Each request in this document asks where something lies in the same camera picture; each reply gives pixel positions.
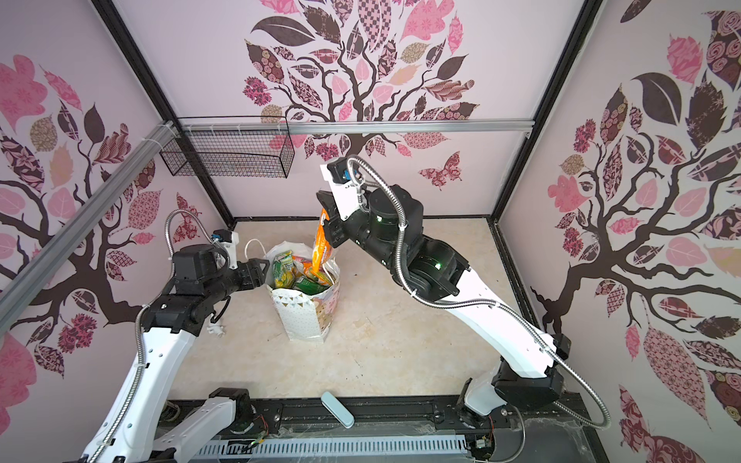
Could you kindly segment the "green Fox's candy bag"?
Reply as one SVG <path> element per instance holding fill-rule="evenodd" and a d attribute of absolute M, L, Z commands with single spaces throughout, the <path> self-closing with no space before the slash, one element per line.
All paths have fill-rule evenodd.
<path fill-rule="evenodd" d="M 295 281 L 293 252 L 278 254 L 272 262 L 274 289 L 291 289 Z"/>

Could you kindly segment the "orange Fox's fruits candy bag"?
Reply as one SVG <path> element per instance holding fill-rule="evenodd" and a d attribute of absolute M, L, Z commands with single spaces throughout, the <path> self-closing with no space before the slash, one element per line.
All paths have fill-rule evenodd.
<path fill-rule="evenodd" d="M 314 247 L 312 252 L 312 270 L 316 273 L 320 272 L 330 260 L 333 248 L 329 243 L 326 233 L 324 231 L 324 225 L 329 221 L 329 214 L 326 210 L 322 210 L 320 214 L 320 220 L 318 220 L 318 229 L 316 229 Z"/>

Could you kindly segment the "yellow-green Fox's candy bag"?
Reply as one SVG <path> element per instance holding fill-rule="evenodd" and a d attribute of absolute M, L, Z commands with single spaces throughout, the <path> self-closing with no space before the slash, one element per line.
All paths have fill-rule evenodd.
<path fill-rule="evenodd" d="M 330 287 L 331 285 L 324 285 L 322 283 L 315 282 L 304 275 L 296 277 L 293 283 L 293 289 L 295 291 L 299 291 L 310 296 L 328 291 Z"/>

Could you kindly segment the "white patterned paper bag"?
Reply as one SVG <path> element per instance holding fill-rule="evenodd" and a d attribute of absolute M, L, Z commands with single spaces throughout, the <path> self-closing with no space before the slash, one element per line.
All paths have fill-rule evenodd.
<path fill-rule="evenodd" d="M 327 278 L 324 285 L 331 285 L 328 291 L 310 296 L 291 289 L 274 289 L 272 262 L 285 251 L 293 256 L 312 260 L 312 249 L 303 243 L 284 241 L 266 252 L 264 258 L 269 261 L 266 287 L 288 338 L 292 341 L 322 343 L 326 340 L 338 308 L 341 288 L 341 270 L 331 258 L 320 270 Z"/>

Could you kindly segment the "Fox's fruits oval candy bag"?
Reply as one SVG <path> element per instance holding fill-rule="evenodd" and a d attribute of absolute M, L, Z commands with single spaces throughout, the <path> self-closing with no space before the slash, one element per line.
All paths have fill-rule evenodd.
<path fill-rule="evenodd" d="M 321 271 L 314 271 L 311 260 L 302 258 L 301 256 L 293 256 L 293 273 L 296 276 L 304 276 L 322 285 L 328 282 L 326 276 Z"/>

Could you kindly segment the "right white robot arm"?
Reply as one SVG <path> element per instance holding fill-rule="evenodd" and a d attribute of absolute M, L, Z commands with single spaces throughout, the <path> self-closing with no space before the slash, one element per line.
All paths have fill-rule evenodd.
<path fill-rule="evenodd" d="M 460 414 L 484 417 L 505 405 L 534 411 L 559 400 L 563 374 L 547 351 L 553 349 L 565 360 L 569 340 L 547 335 L 507 313 L 502 300 L 466 258 L 448 243 L 425 235 L 423 205 L 397 185 L 392 190 L 407 220 L 401 265 L 405 283 L 422 299 L 443 305 L 501 356 L 497 370 L 464 383 L 458 400 Z M 399 217 L 383 191 L 367 194 L 368 208 L 355 210 L 347 218 L 341 216 L 339 200 L 332 192 L 320 190 L 316 197 L 328 214 L 322 226 L 332 246 L 353 242 L 390 272 L 396 270 Z"/>

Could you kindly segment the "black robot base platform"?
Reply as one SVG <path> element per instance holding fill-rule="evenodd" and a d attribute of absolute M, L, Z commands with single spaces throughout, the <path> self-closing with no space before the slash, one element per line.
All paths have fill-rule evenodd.
<path fill-rule="evenodd" d="M 319 399 L 254 399 L 256 418 L 243 434 L 225 429 L 212 440 L 464 436 L 464 455 L 398 455 L 314 458 L 243 458 L 196 462 L 606 462 L 596 430 L 582 426 L 554 406 L 516 413 L 500 407 L 485 418 L 463 417 L 456 395 L 344 397 L 355 418 L 344 428 Z"/>

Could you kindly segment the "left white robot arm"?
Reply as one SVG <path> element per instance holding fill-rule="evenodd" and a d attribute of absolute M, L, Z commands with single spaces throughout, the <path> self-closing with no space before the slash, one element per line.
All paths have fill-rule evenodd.
<path fill-rule="evenodd" d="M 220 431 L 246 429 L 256 418 L 245 389 L 220 388 L 171 432 L 156 438 L 177 372 L 217 304 L 266 282 L 269 263 L 238 260 L 218 244 L 191 245 L 171 258 L 171 276 L 143 307 L 135 329 L 136 356 L 82 462 L 187 462 Z"/>

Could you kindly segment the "light blue oblong object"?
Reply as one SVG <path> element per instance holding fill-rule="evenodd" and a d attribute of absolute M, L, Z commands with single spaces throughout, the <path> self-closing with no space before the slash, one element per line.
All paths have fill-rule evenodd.
<path fill-rule="evenodd" d="M 353 414 L 330 392 L 321 395 L 320 401 L 323 407 L 334 417 L 344 428 L 352 428 L 355 424 Z"/>

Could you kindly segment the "aluminium rail back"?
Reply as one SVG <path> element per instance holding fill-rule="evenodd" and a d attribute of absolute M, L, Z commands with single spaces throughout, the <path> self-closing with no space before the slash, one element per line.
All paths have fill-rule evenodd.
<path fill-rule="evenodd" d="M 370 133 L 431 133 L 431 132 L 525 132 L 530 133 L 535 122 L 526 119 L 460 120 L 460 121 L 393 121 L 393 122 L 277 122 L 237 123 L 181 122 L 185 130 L 227 131 L 246 133 L 252 130 L 276 130 L 291 135 L 370 134 Z"/>

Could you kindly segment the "aluminium rail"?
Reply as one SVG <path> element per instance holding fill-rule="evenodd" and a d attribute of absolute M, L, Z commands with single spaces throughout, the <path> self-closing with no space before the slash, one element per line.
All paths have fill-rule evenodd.
<path fill-rule="evenodd" d="M 106 210 L 120 198 L 127 185 L 133 182 L 133 179 L 176 135 L 177 131 L 172 122 L 157 125 L 142 139 L 108 181 L 79 208 L 66 225 L 63 225 L 61 231 L 42 247 L 40 254 L 9 283 L 1 295 L 2 333 L 11 329 L 13 323 L 102 219 Z"/>
<path fill-rule="evenodd" d="M 393 121 L 393 122 L 277 122 L 237 123 L 181 122 L 185 130 L 227 131 L 246 133 L 252 130 L 276 130 L 291 135 L 370 134 L 370 133 L 431 133 L 431 132 L 525 132 L 530 133 L 535 122 L 526 119 L 460 120 L 460 121 Z"/>

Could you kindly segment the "aluminium rail left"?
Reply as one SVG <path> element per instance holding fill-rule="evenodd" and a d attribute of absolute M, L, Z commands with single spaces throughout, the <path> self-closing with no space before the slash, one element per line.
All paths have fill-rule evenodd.
<path fill-rule="evenodd" d="M 11 329 L 13 323 L 102 219 L 106 210 L 120 198 L 127 185 L 133 182 L 133 179 L 176 135 L 177 131 L 172 122 L 157 125 L 142 139 L 108 181 L 79 208 L 66 225 L 63 225 L 61 231 L 42 247 L 40 254 L 9 283 L 1 295 L 2 333 Z"/>

